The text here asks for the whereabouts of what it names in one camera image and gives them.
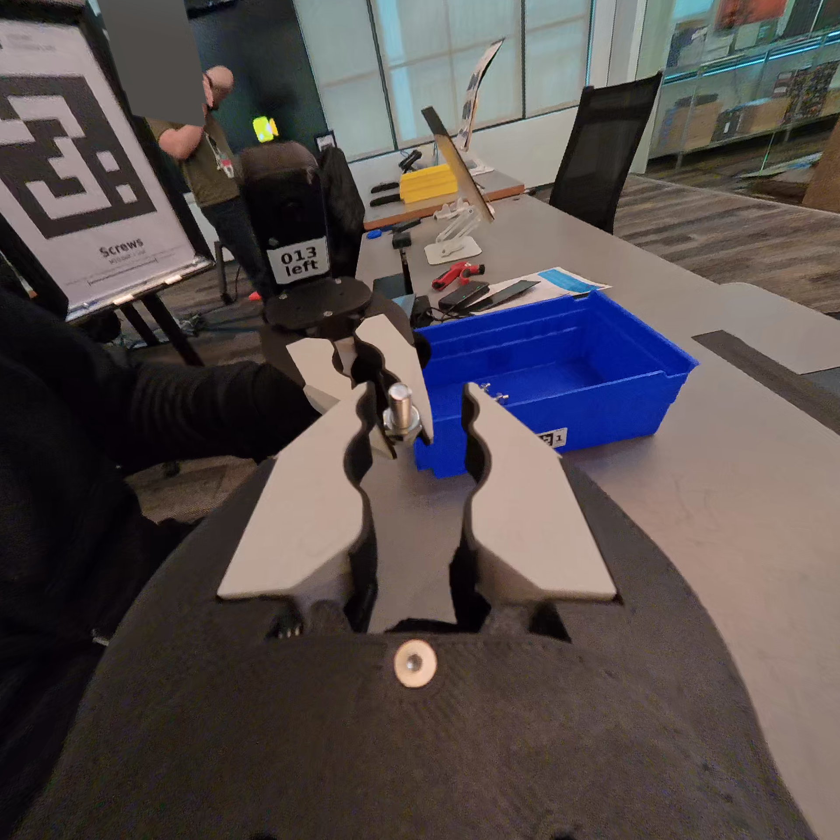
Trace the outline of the red and black tool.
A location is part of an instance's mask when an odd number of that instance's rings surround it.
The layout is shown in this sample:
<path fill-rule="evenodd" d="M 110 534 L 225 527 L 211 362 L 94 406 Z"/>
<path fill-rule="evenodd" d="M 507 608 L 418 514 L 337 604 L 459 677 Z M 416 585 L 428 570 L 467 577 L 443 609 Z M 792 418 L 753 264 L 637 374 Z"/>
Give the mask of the red and black tool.
<path fill-rule="evenodd" d="M 443 274 L 435 278 L 432 283 L 432 289 L 435 291 L 443 291 L 453 285 L 456 281 L 463 286 L 469 282 L 472 277 L 482 276 L 485 272 L 485 264 L 474 264 L 468 262 L 467 260 L 459 261 L 447 268 Z"/>

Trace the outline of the black mesh office chair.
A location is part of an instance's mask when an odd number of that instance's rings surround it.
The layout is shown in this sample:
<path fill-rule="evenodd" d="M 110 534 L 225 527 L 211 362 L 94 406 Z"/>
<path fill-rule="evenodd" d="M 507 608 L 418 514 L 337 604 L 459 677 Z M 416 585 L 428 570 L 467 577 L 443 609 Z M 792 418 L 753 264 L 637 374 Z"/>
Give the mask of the black mesh office chair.
<path fill-rule="evenodd" d="M 619 198 L 663 79 L 586 86 L 549 205 L 613 235 Z"/>

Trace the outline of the blue printed paper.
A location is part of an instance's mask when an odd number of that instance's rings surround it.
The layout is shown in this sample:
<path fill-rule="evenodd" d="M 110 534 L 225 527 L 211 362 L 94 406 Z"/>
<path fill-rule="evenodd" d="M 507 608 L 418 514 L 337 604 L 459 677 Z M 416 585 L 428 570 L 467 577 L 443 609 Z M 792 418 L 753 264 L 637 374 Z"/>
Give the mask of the blue printed paper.
<path fill-rule="evenodd" d="M 610 285 L 593 282 L 557 266 L 489 285 L 488 293 L 496 294 L 520 281 L 534 281 L 536 285 L 503 306 L 521 306 L 559 297 L 580 297 L 591 291 L 605 291 L 612 288 Z"/>

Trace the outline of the white coded sign on easel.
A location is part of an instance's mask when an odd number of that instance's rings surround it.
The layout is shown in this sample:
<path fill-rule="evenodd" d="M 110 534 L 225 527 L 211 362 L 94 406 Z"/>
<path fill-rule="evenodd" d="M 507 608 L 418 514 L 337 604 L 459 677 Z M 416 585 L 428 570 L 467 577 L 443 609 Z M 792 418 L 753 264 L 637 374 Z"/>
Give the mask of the white coded sign on easel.
<path fill-rule="evenodd" d="M 85 4 L 2 2 L 2 254 L 42 303 L 81 322 L 145 306 L 203 361 L 160 298 L 214 257 Z"/>

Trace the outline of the small yellow bin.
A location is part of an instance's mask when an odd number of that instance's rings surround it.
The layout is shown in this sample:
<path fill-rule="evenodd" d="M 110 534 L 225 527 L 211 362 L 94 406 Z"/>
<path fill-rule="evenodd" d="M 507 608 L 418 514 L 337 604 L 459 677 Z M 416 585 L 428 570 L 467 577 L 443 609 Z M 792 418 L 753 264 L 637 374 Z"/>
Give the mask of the small yellow bin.
<path fill-rule="evenodd" d="M 458 190 L 452 168 L 448 164 L 439 164 L 403 173 L 399 195 L 405 204 L 413 204 L 456 194 Z"/>

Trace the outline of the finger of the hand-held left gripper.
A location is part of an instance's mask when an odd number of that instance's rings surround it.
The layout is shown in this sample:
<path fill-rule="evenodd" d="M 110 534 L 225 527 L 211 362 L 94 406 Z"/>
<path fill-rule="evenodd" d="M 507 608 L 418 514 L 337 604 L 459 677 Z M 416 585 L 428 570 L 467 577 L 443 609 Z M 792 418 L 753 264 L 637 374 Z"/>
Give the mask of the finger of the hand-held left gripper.
<path fill-rule="evenodd" d="M 381 397 L 383 396 L 382 373 L 385 372 L 389 355 L 396 352 L 398 337 L 369 336 L 365 339 L 353 336 L 351 342 L 362 346 L 363 362 L 374 354 L 378 354 L 381 358 L 378 365 L 373 360 L 369 361 L 369 364 L 374 366 L 374 372 L 363 380 L 363 383 L 371 384 L 373 389 L 375 421 L 369 440 L 371 450 L 378 456 L 387 460 L 396 460 L 396 448 L 384 430 Z M 339 369 L 340 354 L 331 341 L 305 338 L 289 344 L 287 350 L 292 363 L 302 377 L 302 390 L 319 415 L 325 415 L 351 396 L 356 386 L 353 384 L 352 377 Z"/>
<path fill-rule="evenodd" d="M 384 314 L 366 318 L 354 334 L 357 361 L 372 374 L 378 394 L 388 407 L 387 392 L 396 383 L 407 386 L 419 420 L 418 434 L 425 445 L 434 441 L 434 416 L 424 373 L 412 338 L 406 339 Z"/>

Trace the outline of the wooden background desk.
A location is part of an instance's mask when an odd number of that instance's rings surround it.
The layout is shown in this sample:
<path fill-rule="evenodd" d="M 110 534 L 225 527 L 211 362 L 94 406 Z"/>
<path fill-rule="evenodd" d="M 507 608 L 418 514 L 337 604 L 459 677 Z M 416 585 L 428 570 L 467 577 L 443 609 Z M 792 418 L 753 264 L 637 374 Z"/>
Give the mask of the wooden background desk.
<path fill-rule="evenodd" d="M 352 169 L 353 180 L 364 204 L 363 228 L 365 232 L 384 229 L 416 219 L 432 217 L 445 204 L 453 203 L 455 193 L 428 198 L 423 201 L 406 203 L 400 198 L 398 190 L 373 194 L 371 189 L 381 182 L 394 182 L 396 175 L 387 168 L 362 171 Z M 478 176 L 477 185 L 483 197 L 489 202 L 514 197 L 525 192 L 523 183 L 494 171 Z"/>

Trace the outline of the storage shelf with boxes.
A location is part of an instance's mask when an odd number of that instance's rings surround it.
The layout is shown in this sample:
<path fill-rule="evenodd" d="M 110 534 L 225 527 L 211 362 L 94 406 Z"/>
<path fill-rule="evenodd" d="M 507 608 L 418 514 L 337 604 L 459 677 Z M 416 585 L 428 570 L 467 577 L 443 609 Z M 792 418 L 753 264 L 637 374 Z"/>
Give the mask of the storage shelf with boxes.
<path fill-rule="evenodd" d="M 694 153 L 835 120 L 835 1 L 647 2 L 637 74 L 663 74 L 649 160 Z"/>

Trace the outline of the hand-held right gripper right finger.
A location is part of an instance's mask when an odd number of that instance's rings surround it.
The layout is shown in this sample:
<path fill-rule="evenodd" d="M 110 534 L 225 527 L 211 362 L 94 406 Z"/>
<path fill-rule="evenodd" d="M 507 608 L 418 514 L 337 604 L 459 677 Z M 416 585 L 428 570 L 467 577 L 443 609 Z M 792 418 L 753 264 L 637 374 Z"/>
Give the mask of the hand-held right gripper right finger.
<path fill-rule="evenodd" d="M 476 383 L 463 388 L 465 467 L 475 486 L 449 565 L 459 629 L 494 608 L 544 612 L 556 602 L 609 603 L 618 589 L 561 457 Z"/>

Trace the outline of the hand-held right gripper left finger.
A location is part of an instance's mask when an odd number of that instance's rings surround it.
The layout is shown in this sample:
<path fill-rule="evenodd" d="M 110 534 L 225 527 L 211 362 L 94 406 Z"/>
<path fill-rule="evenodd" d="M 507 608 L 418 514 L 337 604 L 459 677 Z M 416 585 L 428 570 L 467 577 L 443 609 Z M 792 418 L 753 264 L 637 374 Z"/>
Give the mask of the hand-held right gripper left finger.
<path fill-rule="evenodd" d="M 369 629 L 378 593 L 371 503 L 372 383 L 349 396 L 276 457 L 217 588 L 222 601 L 286 598 L 301 611 L 337 603 L 356 633 Z"/>

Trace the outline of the black tablet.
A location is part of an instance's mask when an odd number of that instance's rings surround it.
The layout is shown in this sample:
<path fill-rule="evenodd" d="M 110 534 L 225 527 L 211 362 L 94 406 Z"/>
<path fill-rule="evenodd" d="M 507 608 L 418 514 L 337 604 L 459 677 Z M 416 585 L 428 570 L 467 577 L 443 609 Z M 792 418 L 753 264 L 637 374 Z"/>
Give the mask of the black tablet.
<path fill-rule="evenodd" d="M 504 305 L 505 303 L 508 303 L 510 301 L 520 298 L 523 295 L 528 294 L 530 290 L 537 287 L 539 283 L 540 279 L 517 280 L 502 289 L 493 291 L 490 294 L 485 295 L 477 302 L 471 303 L 467 307 L 466 311 L 469 314 L 478 314 L 494 308 L 498 308 L 499 306 Z"/>

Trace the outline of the black hammer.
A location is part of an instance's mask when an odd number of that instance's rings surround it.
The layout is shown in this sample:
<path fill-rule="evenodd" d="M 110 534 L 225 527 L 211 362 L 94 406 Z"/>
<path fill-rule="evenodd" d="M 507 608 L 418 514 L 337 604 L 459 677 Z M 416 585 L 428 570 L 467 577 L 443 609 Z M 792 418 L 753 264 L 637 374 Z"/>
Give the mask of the black hammer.
<path fill-rule="evenodd" d="M 411 245 L 412 238 L 407 230 L 394 233 L 392 237 L 392 246 L 397 251 L 401 261 L 404 286 L 404 291 L 402 292 L 403 295 L 409 295 L 414 293 L 411 269 L 407 259 L 407 249 Z"/>

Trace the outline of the white stand with tilted board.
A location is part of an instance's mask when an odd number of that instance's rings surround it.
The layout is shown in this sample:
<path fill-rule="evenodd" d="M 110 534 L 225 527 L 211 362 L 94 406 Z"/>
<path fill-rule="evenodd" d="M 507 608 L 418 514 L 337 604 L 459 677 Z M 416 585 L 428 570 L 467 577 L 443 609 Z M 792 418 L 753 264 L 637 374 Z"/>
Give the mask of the white stand with tilted board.
<path fill-rule="evenodd" d="M 435 241 L 425 247 L 427 262 L 437 266 L 479 255 L 481 249 L 472 235 L 478 226 L 490 225 L 495 221 L 495 211 L 469 172 L 434 107 L 422 109 L 422 114 L 434 136 L 437 152 L 443 156 L 455 176 L 457 195 L 465 202 L 461 211 L 450 219 L 448 226 L 437 235 Z"/>

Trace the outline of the blue plastic bin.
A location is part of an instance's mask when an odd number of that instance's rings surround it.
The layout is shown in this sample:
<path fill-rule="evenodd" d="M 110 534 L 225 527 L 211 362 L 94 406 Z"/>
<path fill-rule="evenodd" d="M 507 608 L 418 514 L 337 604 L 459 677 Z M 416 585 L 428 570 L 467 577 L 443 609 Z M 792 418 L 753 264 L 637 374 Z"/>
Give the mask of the blue plastic bin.
<path fill-rule="evenodd" d="M 698 361 L 594 291 L 430 325 L 423 368 L 434 441 L 419 470 L 466 472 L 461 397 L 468 382 L 509 394 L 507 410 L 562 454 L 655 434 Z"/>

